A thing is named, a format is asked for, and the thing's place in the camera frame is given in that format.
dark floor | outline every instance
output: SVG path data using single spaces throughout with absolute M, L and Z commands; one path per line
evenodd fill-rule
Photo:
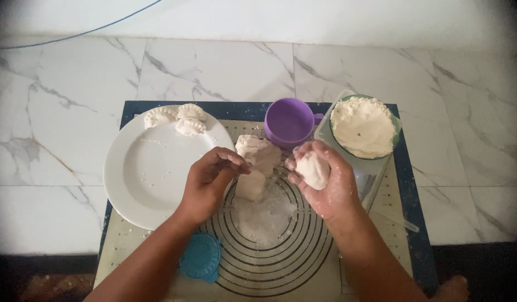
M 440 283 L 461 274 L 471 301 L 517 301 L 517 244 L 433 247 Z M 0 256 L 0 301 L 75 302 L 90 292 L 93 256 Z

green bowl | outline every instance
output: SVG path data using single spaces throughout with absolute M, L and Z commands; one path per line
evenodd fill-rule
M 373 97 L 371 96 L 366 96 L 366 95 L 350 95 L 350 96 L 347 96 L 347 97 L 343 97 L 339 102 L 348 102 L 350 98 L 352 97 L 360 97 L 360 98 L 366 98 L 366 99 L 371 99 Z M 393 150 L 394 148 L 396 148 L 396 144 L 398 144 L 398 140 L 399 140 L 399 137 L 400 137 L 400 124 L 398 123 L 398 119 L 396 118 L 396 116 L 394 116 L 394 114 L 391 112 L 391 122 L 393 123 L 393 126 L 395 127 L 395 131 L 396 131 L 396 134 L 395 136 L 393 137 Z M 331 122 L 331 113 L 329 113 L 329 129 L 331 130 L 331 134 L 333 136 L 333 139 L 337 142 L 337 144 L 339 146 L 341 146 L 341 148 L 344 149 L 344 151 L 350 153 L 351 155 L 354 155 L 352 154 L 350 151 L 348 151 L 343 145 L 341 145 L 338 141 L 337 141 L 337 138 L 335 137 L 335 134 L 333 132 L 333 123 Z M 387 155 L 384 155 L 382 157 L 375 157 L 375 158 L 372 158 L 372 159 L 368 159 L 368 158 L 365 158 L 365 157 L 359 157 L 359 156 L 356 156 L 354 155 L 355 157 L 357 157 L 358 159 L 362 159 L 362 160 L 369 160 L 369 161 L 373 161 L 373 160 L 378 160 L 378 159 L 382 159 L 384 158 L 385 156 Z

hand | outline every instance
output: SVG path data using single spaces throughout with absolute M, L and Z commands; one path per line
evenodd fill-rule
M 301 159 L 305 153 L 311 150 L 318 157 L 325 159 L 331 167 L 329 182 L 322 190 L 313 189 L 302 180 L 300 175 L 294 172 L 296 168 L 295 159 Z M 286 167 L 291 171 L 288 176 L 289 181 L 299 187 L 316 214 L 324 220 L 328 220 L 342 215 L 354 202 L 360 204 L 354 170 L 335 149 L 320 140 L 316 140 L 296 147 L 293 153 L 294 155 L 285 161 Z
M 250 165 L 227 148 L 215 147 L 191 165 L 177 211 L 195 225 L 212 217 L 236 174 L 249 174 Z

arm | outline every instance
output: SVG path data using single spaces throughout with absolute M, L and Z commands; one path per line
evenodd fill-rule
M 84 300 L 159 301 L 167 293 L 189 238 L 221 205 L 225 188 L 249 164 L 233 151 L 215 147 L 188 173 L 182 202 L 121 265 Z
M 413 279 L 396 260 L 357 196 L 354 171 L 333 148 L 321 141 L 295 149 L 299 159 L 314 151 L 331 167 L 327 187 L 318 191 L 309 187 L 295 172 L 289 180 L 296 184 L 333 235 L 344 263 L 354 281 L 361 301 L 428 301 Z M 294 171 L 293 157 L 286 166 Z

white plate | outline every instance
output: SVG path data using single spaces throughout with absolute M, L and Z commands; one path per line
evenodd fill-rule
M 178 105 L 170 105 L 176 110 Z M 147 230 L 179 206 L 191 165 L 219 146 L 234 150 L 223 125 L 207 113 L 204 134 L 185 136 L 176 123 L 145 130 L 142 113 L 121 129 L 104 162 L 104 188 L 115 210 Z

